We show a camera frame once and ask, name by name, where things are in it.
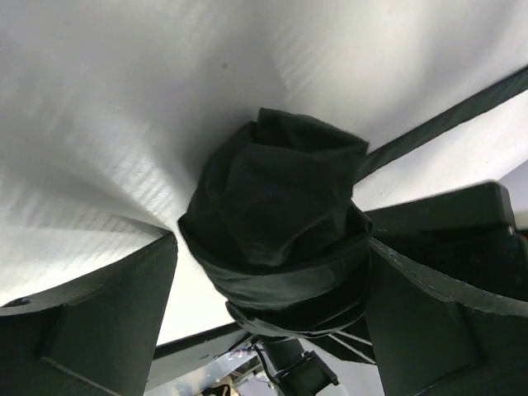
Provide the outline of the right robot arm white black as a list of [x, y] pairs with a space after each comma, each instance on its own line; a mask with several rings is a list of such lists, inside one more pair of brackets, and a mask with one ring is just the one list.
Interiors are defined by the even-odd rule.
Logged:
[[507, 188], [488, 181], [370, 210], [373, 237], [409, 259], [496, 295], [527, 299], [527, 228]]

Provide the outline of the black folding umbrella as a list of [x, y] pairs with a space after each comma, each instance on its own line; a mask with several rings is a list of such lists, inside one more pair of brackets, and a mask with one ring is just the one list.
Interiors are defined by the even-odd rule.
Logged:
[[366, 322], [375, 238], [355, 183], [527, 89], [521, 69], [375, 151], [305, 115], [261, 109], [208, 160], [178, 225], [192, 256], [256, 338], [281, 395], [333, 395], [302, 339], [378, 366]]

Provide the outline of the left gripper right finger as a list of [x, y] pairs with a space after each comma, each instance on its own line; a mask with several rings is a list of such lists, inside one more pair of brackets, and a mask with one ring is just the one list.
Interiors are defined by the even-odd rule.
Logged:
[[366, 322], [387, 395], [525, 395], [527, 293], [497, 292], [374, 239]]

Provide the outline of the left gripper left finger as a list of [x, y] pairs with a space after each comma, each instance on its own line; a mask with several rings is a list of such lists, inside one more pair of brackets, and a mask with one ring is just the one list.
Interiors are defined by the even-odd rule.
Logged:
[[177, 267], [168, 234], [1, 307], [3, 395], [141, 395]]

